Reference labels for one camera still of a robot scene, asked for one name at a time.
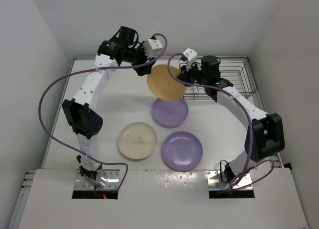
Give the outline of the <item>orange plate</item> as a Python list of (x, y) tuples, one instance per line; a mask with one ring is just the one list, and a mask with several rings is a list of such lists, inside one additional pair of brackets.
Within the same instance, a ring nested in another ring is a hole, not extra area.
[(186, 86), (170, 75), (166, 64), (152, 67), (152, 72), (147, 75), (147, 85), (157, 98), (165, 101), (178, 100), (186, 91)]

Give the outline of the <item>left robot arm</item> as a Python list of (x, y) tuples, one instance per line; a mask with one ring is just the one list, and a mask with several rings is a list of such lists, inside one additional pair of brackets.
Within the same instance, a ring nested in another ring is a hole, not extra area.
[(94, 159), (99, 155), (98, 133), (103, 119), (96, 113), (97, 103), (106, 83), (122, 62), (130, 63), (139, 76), (151, 73), (153, 60), (162, 50), (162, 44), (154, 36), (139, 42), (138, 33), (121, 26), (109, 40), (101, 43), (97, 50), (94, 71), (89, 73), (80, 90), (71, 100), (64, 100), (62, 109), (68, 124), (79, 142), (80, 150), (86, 156), (77, 156), (80, 174), (96, 183), (102, 164)]

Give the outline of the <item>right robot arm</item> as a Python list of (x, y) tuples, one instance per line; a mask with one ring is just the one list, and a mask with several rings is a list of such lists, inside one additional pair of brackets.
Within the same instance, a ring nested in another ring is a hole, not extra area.
[(208, 55), (197, 59), (182, 56), (177, 79), (186, 86), (199, 86), (216, 103), (229, 110), (246, 128), (244, 151), (226, 163), (224, 177), (234, 186), (263, 159), (285, 148), (282, 118), (269, 114), (248, 101), (235, 86), (221, 76), (220, 59)]

